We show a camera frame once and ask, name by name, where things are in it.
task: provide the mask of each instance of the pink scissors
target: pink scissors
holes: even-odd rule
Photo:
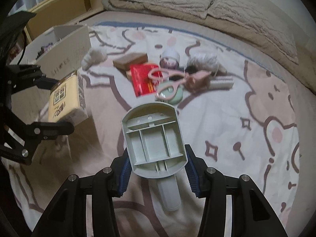
[[[153,76],[154,73],[156,72],[165,72],[168,73],[166,76],[162,77],[157,77]],[[160,100],[171,100],[177,92],[177,89],[179,85],[184,85],[187,89],[189,90],[196,90],[198,88],[201,88],[206,84],[206,79],[210,76],[211,72],[205,71],[205,70],[200,70],[196,73],[193,73],[189,75],[186,72],[181,72],[178,70],[173,70],[173,69],[164,69],[164,68],[155,68],[149,71],[148,73],[148,78],[156,81],[163,81],[168,79],[171,76],[182,76],[183,78],[175,81],[175,82],[170,82],[170,84],[165,85],[164,87],[158,88],[157,93],[155,94],[155,97]],[[172,88],[173,91],[169,96],[166,96],[162,94],[163,90],[166,90],[168,88]]]

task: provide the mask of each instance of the yellow tissue package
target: yellow tissue package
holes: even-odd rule
[[[75,126],[87,118],[83,78],[75,70],[61,79],[51,89],[48,121],[66,121],[71,122]]]

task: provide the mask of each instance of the green round object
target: green round object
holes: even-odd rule
[[[158,85],[157,89],[161,88],[161,87],[164,87],[166,86],[167,84],[171,83],[173,81],[165,81],[165,82],[162,82]],[[169,87],[165,90],[162,91],[162,94],[165,95],[166,97],[169,96],[171,93],[173,92],[173,88],[172,87]],[[171,105],[175,105],[175,104],[178,104],[179,102],[181,102],[183,98],[183,85],[179,85],[178,86],[178,89],[176,91],[176,95],[170,99],[170,100],[161,100],[162,102],[165,102],[165,103],[169,103]]]

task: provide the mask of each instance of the black cable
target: black cable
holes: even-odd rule
[[[24,31],[24,30],[22,31],[22,33],[23,33],[23,36],[24,36],[24,47],[23,47],[23,52],[22,52],[21,58],[19,59],[19,61],[18,61],[18,64],[17,64],[17,65],[19,65],[19,64],[20,64],[20,62],[21,62],[21,60],[22,60],[22,58],[23,58],[23,56],[24,56],[25,49],[26,49],[26,33],[25,33],[25,31]]]

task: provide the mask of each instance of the white cylindrical handle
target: white cylindrical handle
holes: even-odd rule
[[[181,205],[180,193],[176,176],[157,178],[158,190],[162,199],[162,205],[167,211],[175,211]]]

